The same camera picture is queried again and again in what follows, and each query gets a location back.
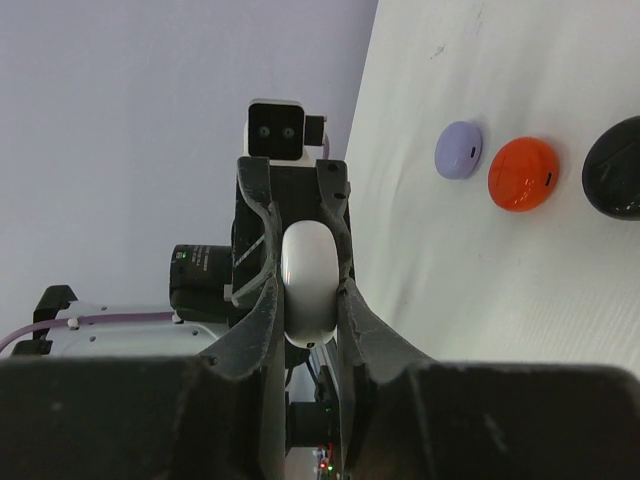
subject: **camera module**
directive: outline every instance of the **camera module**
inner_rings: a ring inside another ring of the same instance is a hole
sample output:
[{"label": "camera module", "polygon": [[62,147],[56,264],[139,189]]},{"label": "camera module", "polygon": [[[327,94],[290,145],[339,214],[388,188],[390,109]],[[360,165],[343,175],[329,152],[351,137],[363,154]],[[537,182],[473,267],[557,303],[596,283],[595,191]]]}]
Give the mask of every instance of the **camera module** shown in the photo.
[{"label": "camera module", "polygon": [[258,101],[249,107],[249,155],[299,160],[304,154],[305,114],[300,105]]}]

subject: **cable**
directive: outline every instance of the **cable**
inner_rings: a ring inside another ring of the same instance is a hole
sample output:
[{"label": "cable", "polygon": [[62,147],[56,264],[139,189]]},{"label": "cable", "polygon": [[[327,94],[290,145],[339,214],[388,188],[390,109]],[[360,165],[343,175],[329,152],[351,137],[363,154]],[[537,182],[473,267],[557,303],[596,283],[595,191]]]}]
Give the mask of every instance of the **cable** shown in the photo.
[{"label": "cable", "polygon": [[284,388],[287,388],[289,386],[289,384],[291,383],[292,377],[293,377],[293,368],[290,368],[289,370],[287,370],[287,378],[284,381]]},{"label": "cable", "polygon": [[[78,325],[101,325],[110,323],[134,323],[134,322],[149,322],[149,321],[171,321],[173,312],[159,312],[159,313],[118,313],[111,315],[90,315],[87,317],[78,317]],[[58,318],[55,320],[45,320],[43,322],[27,325],[26,327],[19,328],[13,333],[10,333],[2,340],[0,340],[0,353],[7,348],[12,342],[15,342],[20,337],[28,335],[29,333],[45,330],[48,328],[63,328],[69,327],[69,318]]]},{"label": "cable", "polygon": [[316,376],[316,373],[313,371],[313,367],[311,366],[311,362],[309,362],[309,359],[307,358],[307,360],[304,363],[307,366],[307,370],[309,370],[309,375],[311,375],[311,379],[313,380],[313,383],[315,385],[317,385],[318,384],[318,377]]},{"label": "cable", "polygon": [[329,152],[331,151],[331,145],[329,144],[329,135],[325,132],[322,140],[322,159],[329,160]]}]

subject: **white table surface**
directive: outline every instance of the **white table surface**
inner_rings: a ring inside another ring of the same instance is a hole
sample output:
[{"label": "white table surface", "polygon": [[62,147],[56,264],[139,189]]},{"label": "white table surface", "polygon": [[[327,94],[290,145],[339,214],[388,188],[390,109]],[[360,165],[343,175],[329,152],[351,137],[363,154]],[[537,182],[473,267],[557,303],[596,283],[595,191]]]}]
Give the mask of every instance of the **white table surface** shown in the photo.
[{"label": "white table surface", "polygon": [[[640,374],[640,222],[594,210],[596,139],[640,114],[640,2],[380,0],[347,150],[358,285],[435,358],[598,362]],[[450,122],[481,125],[474,175],[438,176]],[[550,199],[500,210],[498,149],[555,146]]]}]

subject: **orange earbud case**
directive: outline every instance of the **orange earbud case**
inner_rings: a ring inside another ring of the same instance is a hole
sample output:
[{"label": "orange earbud case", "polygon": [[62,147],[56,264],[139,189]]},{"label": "orange earbud case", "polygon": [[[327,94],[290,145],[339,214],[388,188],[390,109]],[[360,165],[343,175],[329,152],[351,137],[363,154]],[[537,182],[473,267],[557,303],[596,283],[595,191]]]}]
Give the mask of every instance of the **orange earbud case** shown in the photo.
[{"label": "orange earbud case", "polygon": [[526,212],[551,195],[558,171],[558,156],[548,143],[533,137],[516,138],[491,163],[489,193],[499,207]]}]

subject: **white wall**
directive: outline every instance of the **white wall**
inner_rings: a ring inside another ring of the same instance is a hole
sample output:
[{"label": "white wall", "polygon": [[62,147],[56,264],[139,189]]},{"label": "white wall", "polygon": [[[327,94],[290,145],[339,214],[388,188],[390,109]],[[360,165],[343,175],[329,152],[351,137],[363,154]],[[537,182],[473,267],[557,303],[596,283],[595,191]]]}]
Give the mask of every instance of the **white wall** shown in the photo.
[{"label": "white wall", "polygon": [[[347,162],[358,286],[440,360],[581,362],[640,376],[640,222],[591,207],[593,143],[640,111],[640,1],[381,0]],[[442,130],[474,120],[481,163],[440,177]],[[560,157],[555,191],[523,214],[492,202],[508,141]]]},{"label": "white wall", "polygon": [[329,116],[344,158],[375,0],[0,4],[0,335],[45,287],[167,302],[180,242],[226,244],[254,97]]}]

